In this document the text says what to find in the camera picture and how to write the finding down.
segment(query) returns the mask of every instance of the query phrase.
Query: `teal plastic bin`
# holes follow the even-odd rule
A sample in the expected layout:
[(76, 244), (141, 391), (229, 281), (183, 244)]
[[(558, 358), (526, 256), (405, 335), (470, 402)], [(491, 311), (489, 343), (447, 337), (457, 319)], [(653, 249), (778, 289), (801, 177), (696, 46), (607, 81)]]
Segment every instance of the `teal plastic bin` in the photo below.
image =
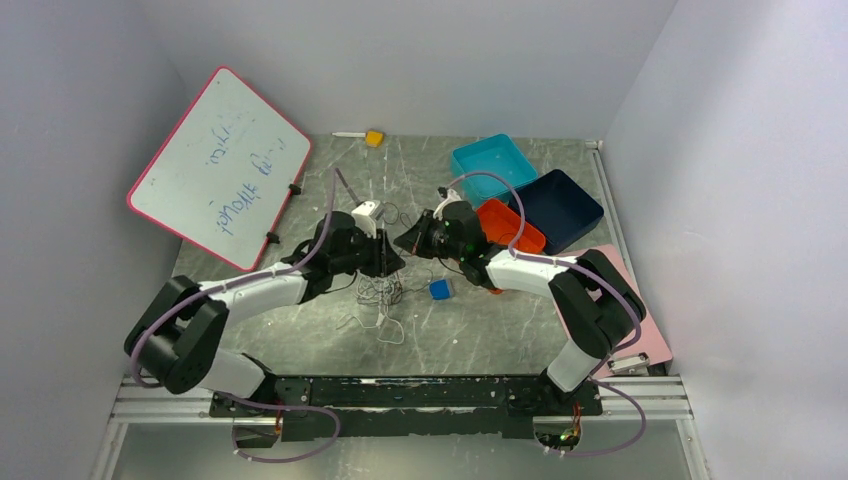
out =
[[(457, 148), (451, 158), (454, 177), (475, 170), (500, 175), (513, 188), (519, 189), (535, 180), (539, 174), (509, 136), (501, 133), (470, 145)], [(465, 198), (474, 208), (490, 198), (507, 203), (512, 194), (501, 182), (485, 175), (475, 175), (462, 181)]]

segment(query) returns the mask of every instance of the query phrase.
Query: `white wall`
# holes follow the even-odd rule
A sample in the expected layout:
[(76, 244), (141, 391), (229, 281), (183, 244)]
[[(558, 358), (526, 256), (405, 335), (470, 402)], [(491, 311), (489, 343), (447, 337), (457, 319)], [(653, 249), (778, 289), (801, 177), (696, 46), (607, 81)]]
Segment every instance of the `white wall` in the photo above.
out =
[(0, 4), (0, 478), (88, 478), (175, 238), (124, 195), (187, 105), (129, 0)]
[(675, 0), (141, 0), (192, 95), (228, 64), (312, 133), (601, 138)]
[(846, 24), (680, 0), (606, 136), (716, 479), (848, 477)]

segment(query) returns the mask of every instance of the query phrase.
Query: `yellow object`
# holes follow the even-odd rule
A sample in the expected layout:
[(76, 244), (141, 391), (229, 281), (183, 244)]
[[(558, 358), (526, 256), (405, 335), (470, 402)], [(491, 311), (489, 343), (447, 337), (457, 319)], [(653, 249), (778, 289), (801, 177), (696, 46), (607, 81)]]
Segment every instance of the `yellow object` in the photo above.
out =
[(377, 148), (383, 143), (383, 137), (385, 136), (386, 135), (383, 132), (368, 130), (368, 132), (365, 133), (365, 145)]

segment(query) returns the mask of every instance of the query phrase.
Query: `tabletop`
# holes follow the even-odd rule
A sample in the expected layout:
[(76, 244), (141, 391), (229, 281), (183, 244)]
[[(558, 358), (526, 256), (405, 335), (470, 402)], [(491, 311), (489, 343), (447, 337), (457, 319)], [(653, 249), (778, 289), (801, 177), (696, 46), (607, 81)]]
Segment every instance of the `tabletop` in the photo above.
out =
[[(269, 245), (260, 268), (291, 254), (298, 243), (312, 237), (326, 210), (331, 167), (342, 170), (360, 198), (390, 202), (414, 222), (422, 209), (438, 205), (436, 188), (453, 178), (451, 152), (477, 140), (389, 136), (379, 148), (370, 148), (362, 139), (310, 138), (312, 154), (299, 180), (303, 193), (292, 197), (283, 211), (275, 230), (281, 243)], [(583, 141), (514, 140), (540, 175), (561, 169), (601, 201), (601, 186)], [(339, 185), (335, 209), (349, 212), (353, 207)], [(394, 220), (393, 212), (389, 206), (386, 217)], [(386, 230), (394, 238), (406, 228), (398, 221), (386, 225)], [(569, 250), (608, 243), (612, 237), (607, 222), (600, 222)], [(353, 285), (230, 325), (221, 346), (248, 353), (280, 375), (420, 375), (539, 373), (564, 345), (565, 333), (551, 300), (524, 292), (496, 296), (435, 260), (405, 260), (407, 267), (401, 270), (404, 294), (389, 310), (403, 333), (393, 322), (384, 322), (379, 329), (362, 328), (359, 321), (365, 326), (375, 324), (377, 308), (357, 303)], [(174, 267), (174, 275), (187, 275), (194, 281), (239, 274), (187, 242)], [(441, 278), (452, 280), (454, 296), (436, 301), (425, 287), (432, 279)], [(333, 288), (350, 281), (349, 276), (337, 276)], [(384, 343), (378, 338), (402, 343)]]

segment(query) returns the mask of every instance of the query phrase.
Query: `blue block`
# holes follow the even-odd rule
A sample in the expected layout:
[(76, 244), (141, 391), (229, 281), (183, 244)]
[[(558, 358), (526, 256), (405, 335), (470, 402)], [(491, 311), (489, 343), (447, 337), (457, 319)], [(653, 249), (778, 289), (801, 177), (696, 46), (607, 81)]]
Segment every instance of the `blue block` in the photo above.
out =
[(453, 296), (453, 286), (450, 280), (436, 280), (430, 284), (430, 295), (433, 300), (446, 300)]

